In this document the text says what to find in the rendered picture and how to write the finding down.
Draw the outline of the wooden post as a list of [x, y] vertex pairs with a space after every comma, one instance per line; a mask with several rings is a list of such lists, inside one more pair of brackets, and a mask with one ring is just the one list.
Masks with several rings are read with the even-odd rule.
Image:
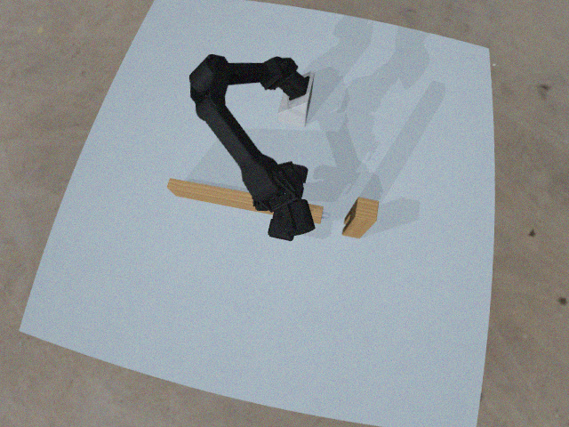
[[342, 236], [360, 239], [376, 223], [379, 201], [358, 197], [345, 217]]

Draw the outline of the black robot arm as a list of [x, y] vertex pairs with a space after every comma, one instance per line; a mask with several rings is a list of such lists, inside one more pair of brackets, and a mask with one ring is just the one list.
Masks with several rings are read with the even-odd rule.
[[228, 63], [224, 56], [209, 54], [189, 75], [190, 97], [196, 104], [196, 115], [207, 123], [237, 162], [242, 181], [252, 195], [253, 206], [257, 211], [281, 210], [290, 236], [316, 228], [308, 200], [301, 199], [303, 180], [292, 161], [278, 164], [274, 158], [258, 151], [225, 106], [225, 94], [228, 85], [261, 83], [265, 90], [281, 88], [290, 101], [298, 99], [306, 94], [310, 77], [303, 77], [296, 72], [297, 68], [291, 58]]

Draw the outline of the light wooden board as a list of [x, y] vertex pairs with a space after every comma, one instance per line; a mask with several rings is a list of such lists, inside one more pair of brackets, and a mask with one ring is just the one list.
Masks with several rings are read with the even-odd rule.
[[[181, 181], [173, 178], [170, 178], [167, 189], [169, 189], [174, 196], [178, 197], [186, 197], [258, 213], [272, 215], [274, 213], [271, 213], [270, 211], [257, 211], [255, 209], [255, 206], [253, 206], [252, 195], [249, 192], [227, 189], [207, 184], [199, 184], [189, 181]], [[309, 204], [309, 209], [314, 223], [321, 224], [322, 218], [330, 221], [331, 213], [323, 212], [323, 206]], [[323, 214], [326, 214], [329, 217], [322, 216]]]

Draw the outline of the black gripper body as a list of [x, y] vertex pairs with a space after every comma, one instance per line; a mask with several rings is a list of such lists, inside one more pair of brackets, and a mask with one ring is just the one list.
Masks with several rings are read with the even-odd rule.
[[[308, 168], [304, 165], [293, 164], [293, 166], [295, 171], [301, 176], [303, 183], [306, 183]], [[278, 219], [270, 220], [268, 235], [272, 238], [279, 238], [283, 240], [292, 241], [294, 236], [290, 236], [288, 235], [288, 232], [286, 232], [285, 222], [281, 210], [278, 211], [278, 215], [279, 215]]]

